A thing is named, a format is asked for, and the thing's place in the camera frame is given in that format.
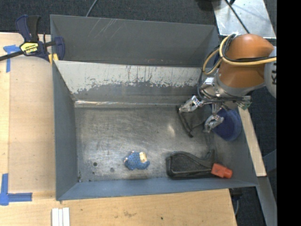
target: black carpet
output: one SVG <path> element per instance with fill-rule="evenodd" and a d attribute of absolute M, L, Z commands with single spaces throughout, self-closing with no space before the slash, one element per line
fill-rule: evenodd
<path fill-rule="evenodd" d="M 95 0 L 0 0 L 0 32 L 14 32 L 15 20 L 40 15 L 38 33 L 50 34 L 50 14 L 86 16 Z M 264 0 L 277 34 L 277 0 Z M 209 0 L 98 0 L 89 16 L 186 24 L 215 25 Z M 252 94 L 249 107 L 262 155 L 276 149 L 276 99 L 266 88 Z M 277 174 L 270 177 L 277 200 Z M 243 188 L 237 215 L 238 226 L 264 226 L 255 188 Z"/>

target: bin floor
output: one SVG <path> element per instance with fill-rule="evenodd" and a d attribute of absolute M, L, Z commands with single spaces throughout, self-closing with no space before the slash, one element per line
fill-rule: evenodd
<path fill-rule="evenodd" d="M 185 117 L 196 126 L 209 114 L 203 107 Z M 171 152 L 203 157 L 210 150 L 203 124 L 190 138 L 175 106 L 76 108 L 75 119 L 80 181 L 167 177 L 165 159 Z M 129 170 L 123 160 L 131 151 L 146 152 L 149 167 Z"/>

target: wooden plank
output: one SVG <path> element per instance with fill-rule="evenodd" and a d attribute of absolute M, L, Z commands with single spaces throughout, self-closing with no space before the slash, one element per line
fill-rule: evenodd
<path fill-rule="evenodd" d="M 0 56 L 6 55 L 4 46 L 13 45 L 21 40 L 21 35 L 0 33 Z M 7 60 L 0 62 L 0 178 L 8 173 L 8 141 L 9 141 L 9 82 L 10 73 L 6 73 Z"/>
<path fill-rule="evenodd" d="M 1 34 L 0 47 L 21 43 L 23 38 L 18 33 Z M 9 135 L 8 190 L 10 193 L 53 191 L 55 157 L 51 65 L 41 58 L 21 55 L 11 59 L 8 75 L 9 126 L 6 123 L 6 131 L 3 130 Z"/>
<path fill-rule="evenodd" d="M 258 177 L 265 177 L 267 172 L 264 167 L 261 151 L 257 141 L 257 136 L 253 127 L 252 119 L 248 109 L 243 110 L 238 108 L 240 118 L 245 130 L 246 140 L 250 149 L 250 154 L 252 157 L 253 165 L 255 168 L 256 175 Z"/>
<path fill-rule="evenodd" d="M 71 226 L 237 225 L 227 189 L 62 202 L 33 194 L 33 202 L 1 208 L 1 225 L 50 225 L 51 210 L 65 207 Z"/>

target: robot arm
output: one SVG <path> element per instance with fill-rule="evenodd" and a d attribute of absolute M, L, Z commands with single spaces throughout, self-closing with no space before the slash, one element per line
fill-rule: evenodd
<path fill-rule="evenodd" d="M 215 56 L 210 71 L 208 61 Z M 223 123 L 221 110 L 230 111 L 251 104 L 250 93 L 267 87 L 276 98 L 277 50 L 271 43 L 255 34 L 230 35 L 211 52 L 202 67 L 198 82 L 198 98 L 193 96 L 178 109 L 181 115 L 211 104 L 212 115 L 205 122 L 204 132 Z"/>

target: gray bin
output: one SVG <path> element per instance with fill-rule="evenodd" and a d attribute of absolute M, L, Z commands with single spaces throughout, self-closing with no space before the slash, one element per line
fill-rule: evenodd
<path fill-rule="evenodd" d="M 200 66 L 219 43 L 214 26 L 52 15 L 51 35 L 65 41 L 53 65 L 56 199 L 165 194 L 257 185 L 242 131 L 232 142 L 202 132 L 211 113 L 188 113 L 188 137 L 176 106 L 196 93 Z M 166 157 L 186 151 L 233 170 L 231 179 L 174 180 Z M 131 152 L 150 165 L 129 170 Z"/>

